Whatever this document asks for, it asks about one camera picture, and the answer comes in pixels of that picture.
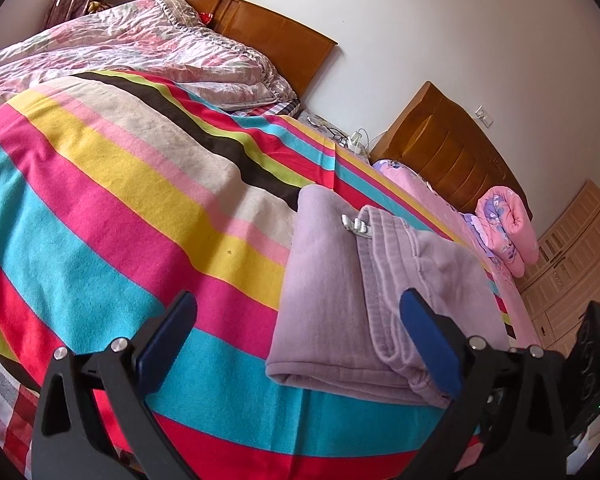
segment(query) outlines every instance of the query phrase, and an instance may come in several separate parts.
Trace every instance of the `brown headboard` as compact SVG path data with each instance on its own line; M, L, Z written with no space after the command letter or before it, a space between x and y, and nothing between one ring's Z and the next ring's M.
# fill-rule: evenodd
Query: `brown headboard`
M214 18L209 27L267 56L298 97L337 45L302 23L244 0L185 0Z
M458 211L475 212L490 187L507 186L532 217L525 192L480 126L431 81L371 151L371 163L382 158L409 166Z

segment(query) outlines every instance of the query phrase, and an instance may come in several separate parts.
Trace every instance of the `white wall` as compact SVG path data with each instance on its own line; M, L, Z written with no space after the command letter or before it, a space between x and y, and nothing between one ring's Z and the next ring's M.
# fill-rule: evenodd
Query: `white wall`
M345 130L386 130L426 80L470 112L484 105L538 234L586 178L600 185L593 0L252 1L339 42L305 101Z
M5 0L0 7L0 50L40 32L52 0Z

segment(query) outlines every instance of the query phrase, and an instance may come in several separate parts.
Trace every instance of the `wooden cabinet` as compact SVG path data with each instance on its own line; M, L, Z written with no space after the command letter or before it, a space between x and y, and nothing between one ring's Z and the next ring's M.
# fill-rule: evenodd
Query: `wooden cabinet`
M600 301L600 190L593 182L539 246L538 263L516 285L542 345L568 354L589 301Z

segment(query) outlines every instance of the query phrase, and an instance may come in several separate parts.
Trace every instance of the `screw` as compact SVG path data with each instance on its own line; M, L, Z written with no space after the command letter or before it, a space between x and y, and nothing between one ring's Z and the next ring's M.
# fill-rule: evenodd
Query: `screw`
M474 350L484 350L487 348L487 342L483 337L474 335L469 338L469 346Z
M114 339L111 343L111 349L114 352L122 352L129 344L129 341L125 337L119 337Z
M56 348L56 351L54 352L54 359L56 361L59 361L60 359L64 359L68 353L69 353L69 351L66 349L66 346L59 346L58 348Z
M539 359L544 355L544 350L542 350L538 345L531 345L529 347L529 353L536 359Z

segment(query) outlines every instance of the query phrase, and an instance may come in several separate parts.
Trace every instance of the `striped blanket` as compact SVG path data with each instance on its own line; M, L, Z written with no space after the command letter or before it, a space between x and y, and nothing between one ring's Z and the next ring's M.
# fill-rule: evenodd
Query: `striped blanket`
M56 347L100 351L188 289L198 322L148 405L203 479L397 475L441 410L279 386L264 372L309 183L454 238L291 118L232 117L139 73L23 92L0 108L0 353L41 383ZM113 443L127 447L106 398L98 403Z

